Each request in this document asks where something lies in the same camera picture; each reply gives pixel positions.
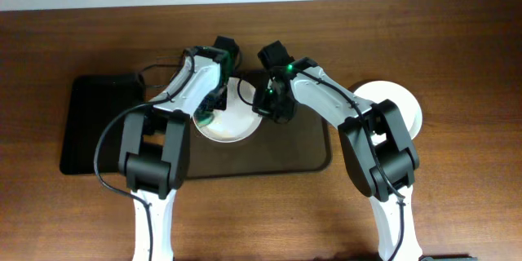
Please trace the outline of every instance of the black bracket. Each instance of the black bracket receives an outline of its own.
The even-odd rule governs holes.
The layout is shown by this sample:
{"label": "black bracket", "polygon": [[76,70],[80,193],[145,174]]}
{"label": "black bracket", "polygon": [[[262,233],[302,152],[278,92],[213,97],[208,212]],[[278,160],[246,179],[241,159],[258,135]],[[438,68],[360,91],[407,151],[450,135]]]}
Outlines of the black bracket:
{"label": "black bracket", "polygon": [[[126,185],[136,192],[143,189],[165,199],[178,189],[187,175],[190,161],[190,116],[181,111],[127,114],[123,127],[118,172],[126,176]],[[165,133],[164,146],[144,142],[143,135]]]}
{"label": "black bracket", "polygon": [[252,111],[276,123],[286,123],[294,117],[297,105],[292,97],[288,78],[285,74],[280,74],[280,70],[273,69],[287,66],[295,59],[288,55],[279,41],[263,47],[258,58],[268,75],[255,89]]}
{"label": "black bracket", "polygon": [[[370,131],[386,134],[387,139],[376,146],[378,160],[395,188],[414,183],[418,168],[418,154],[397,106],[390,100],[372,104],[364,114]],[[350,179],[367,197],[387,201],[391,191],[378,172],[375,160],[359,118],[349,117],[338,126],[344,161]]]}

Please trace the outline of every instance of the white bowl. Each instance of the white bowl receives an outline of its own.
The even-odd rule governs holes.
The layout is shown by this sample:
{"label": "white bowl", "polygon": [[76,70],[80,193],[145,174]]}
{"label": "white bowl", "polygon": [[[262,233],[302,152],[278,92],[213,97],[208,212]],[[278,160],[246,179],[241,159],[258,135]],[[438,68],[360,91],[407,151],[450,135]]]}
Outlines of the white bowl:
{"label": "white bowl", "polygon": [[[381,103],[386,99],[395,103],[400,110],[409,136],[414,139],[422,125],[422,110],[415,96],[413,96],[403,86],[394,82],[376,81],[368,82],[353,93],[361,98],[372,100],[375,103]],[[372,135],[374,144],[380,144],[386,140],[386,135]]]}
{"label": "white bowl", "polygon": [[[228,79],[226,110],[214,110],[214,119],[206,126],[198,126],[194,121],[196,128],[205,137],[219,143],[234,143],[252,135],[263,120],[257,113],[252,112],[252,106],[239,99],[238,82],[237,77]],[[255,88],[247,81],[242,81],[240,91],[243,99],[252,103]]]}

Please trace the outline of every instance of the robotic arm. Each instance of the robotic arm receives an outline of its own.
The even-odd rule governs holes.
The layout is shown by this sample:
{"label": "robotic arm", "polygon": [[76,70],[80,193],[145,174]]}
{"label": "robotic arm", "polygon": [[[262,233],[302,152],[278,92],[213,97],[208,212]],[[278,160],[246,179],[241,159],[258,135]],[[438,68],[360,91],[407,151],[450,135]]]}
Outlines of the robotic arm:
{"label": "robotic arm", "polygon": [[[288,56],[280,42],[264,47],[258,57],[271,77],[263,88],[256,90],[253,110],[276,121],[287,121],[297,102],[335,126],[350,179],[370,199],[381,258],[418,260],[422,250],[415,236],[411,193],[419,161],[399,109],[390,100],[375,104],[354,96],[329,78],[315,61],[295,61]],[[357,106],[370,131],[386,133],[387,140],[375,151],[385,175],[405,197],[403,201],[389,190],[379,173],[359,114],[348,100]]]}
{"label": "robotic arm", "polygon": [[[148,260],[150,247],[152,260],[174,258],[170,244],[172,208],[190,161],[190,117],[198,108],[213,108],[226,89],[233,71],[232,56],[237,55],[239,48],[232,39],[218,38],[215,46],[190,50],[191,58],[185,58],[169,86],[149,101],[152,107],[129,113],[125,118],[118,171],[126,176],[132,195],[149,204],[150,214],[149,219],[143,203],[134,200],[134,261]],[[163,147],[143,140],[144,135],[155,133],[165,134]]]}

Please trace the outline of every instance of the wood grain surface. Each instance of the wood grain surface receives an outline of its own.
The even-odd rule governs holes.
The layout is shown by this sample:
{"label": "wood grain surface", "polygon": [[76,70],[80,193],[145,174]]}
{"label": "wood grain surface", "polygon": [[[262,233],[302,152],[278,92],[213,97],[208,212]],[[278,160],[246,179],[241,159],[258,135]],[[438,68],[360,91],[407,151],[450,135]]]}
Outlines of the wood grain surface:
{"label": "wood grain surface", "polygon": [[[424,253],[522,259],[522,0],[339,0],[0,13],[1,260],[131,260],[132,202],[58,168],[73,79],[141,69],[218,34],[237,40],[246,68],[279,39],[345,87],[411,90],[424,115],[413,197]],[[377,252],[369,201],[330,136],[320,173],[187,182],[176,259]]]}

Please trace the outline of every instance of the wire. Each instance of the wire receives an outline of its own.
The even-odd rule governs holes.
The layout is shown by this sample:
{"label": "wire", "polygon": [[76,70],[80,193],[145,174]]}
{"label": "wire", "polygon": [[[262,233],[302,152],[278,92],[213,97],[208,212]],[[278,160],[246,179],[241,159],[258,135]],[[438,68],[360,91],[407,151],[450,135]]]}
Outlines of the wire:
{"label": "wire", "polygon": [[147,70],[150,70],[150,69],[153,69],[153,68],[178,68],[178,69],[181,69],[182,66],[180,64],[151,64],[149,66],[146,66],[144,67],[143,69],[141,69],[140,71],[136,72],[136,81],[139,83],[140,86],[142,86],[143,88],[162,88],[162,87],[165,87],[165,86],[168,86],[168,85],[146,85],[144,84],[141,79],[139,78],[139,75]]}
{"label": "wire", "polygon": [[243,77],[239,77],[239,81],[237,82],[237,95],[239,96],[239,99],[241,99],[241,101],[243,101],[243,103],[245,103],[249,106],[254,106],[251,102],[245,100],[245,98],[243,98],[243,96],[241,95],[241,91],[240,91],[241,82],[243,82]]}
{"label": "wire", "polygon": [[[287,67],[286,66],[277,66],[277,67],[274,67],[273,69],[287,69]],[[344,94],[344,92],[339,90],[336,86],[323,81],[321,78],[314,77],[310,73],[306,73],[301,69],[297,69],[297,68],[293,67],[291,69],[291,71],[301,73],[302,75],[311,78],[313,81],[318,82],[322,85],[325,85],[325,86],[329,87],[330,89],[338,92],[350,104],[350,106],[352,106],[352,108],[355,109],[357,116],[359,118],[359,122],[361,123],[362,128],[365,132],[365,137],[366,137],[366,140],[368,141],[369,149],[372,153],[372,157],[374,158],[375,165],[377,166],[378,172],[383,177],[384,182],[386,183],[387,187],[397,196],[397,205],[399,205],[399,210],[400,210],[400,233],[399,233],[399,241],[397,242],[397,246],[396,246],[395,250],[393,251],[391,258],[388,260],[388,261],[392,261],[395,258],[397,252],[399,251],[400,246],[402,245],[402,241],[404,239],[404,233],[405,233],[404,232],[404,230],[405,230],[404,199],[405,199],[405,197],[402,194],[400,194],[399,191],[397,191],[397,189],[390,182],[390,179],[384,173],[384,169],[378,160],[377,152],[375,151],[375,147],[374,147],[374,143],[372,142],[368,126],[366,125],[365,119],[362,116],[361,110],[359,109],[359,107],[357,106],[357,103],[355,101],[350,99],[350,97],[348,97],[346,94]]]}
{"label": "wire", "polygon": [[392,261],[397,252],[399,252],[400,247],[402,246],[402,241],[405,238],[405,206],[406,204],[400,199],[397,201],[397,205],[399,205],[400,212],[400,231],[399,231],[399,241],[397,242],[397,246],[393,250],[393,254],[391,254],[390,259],[388,261]]}
{"label": "wire", "polygon": [[145,209],[145,213],[147,215],[147,225],[148,225],[148,237],[149,237],[149,244],[150,244],[150,249],[148,251],[148,261],[152,261],[153,259],[153,225],[152,225],[152,220],[151,220],[151,216],[150,216],[150,205],[142,198],[140,197],[137,197],[129,192],[125,192],[119,188],[115,188],[113,186],[111,186],[110,184],[108,184],[107,182],[104,181],[104,179],[102,178],[101,174],[100,174],[100,171],[99,171],[99,157],[100,157],[100,149],[101,149],[101,146],[103,145],[104,141],[105,141],[105,136],[107,135],[107,133],[110,131],[110,129],[120,120],[122,119],[123,117],[125,117],[125,115],[127,115],[128,113],[131,113],[135,110],[138,110],[138,109],[141,109],[141,108],[145,108],[145,107],[150,107],[150,106],[153,106],[153,105],[156,105],[156,104],[161,104],[161,103],[165,103],[165,102],[168,102],[170,101],[173,97],[176,97],[177,94],[179,94],[183,88],[185,87],[185,85],[187,85],[188,81],[192,78],[193,74],[194,74],[194,69],[195,69],[195,62],[194,62],[194,54],[189,50],[189,49],[186,49],[184,51],[184,55],[187,54],[188,57],[190,58],[191,60],[191,68],[190,68],[190,71],[188,73],[188,76],[187,78],[184,80],[184,82],[181,84],[181,86],[172,94],[169,94],[167,92],[167,96],[165,99],[162,99],[162,100],[158,100],[158,101],[153,101],[153,102],[146,102],[146,103],[142,103],[142,104],[138,104],[136,106],[133,106],[131,108],[128,108],[126,110],[124,110],[123,112],[121,112],[120,114],[118,114],[115,118],[112,119],[111,122],[108,123],[108,125],[105,127],[104,131],[102,131],[101,135],[100,135],[100,138],[98,139],[98,144],[96,145],[96,149],[95,149],[95,157],[94,157],[94,168],[95,168],[95,174],[96,174],[96,177],[98,178],[98,180],[100,181],[100,183],[106,187],[108,190],[112,191],[112,192],[115,192],[119,195],[122,195],[122,196],[125,196],[125,197],[129,197],[133,200],[136,200],[138,201],[139,203],[141,203],[141,205],[143,205],[144,209]]}

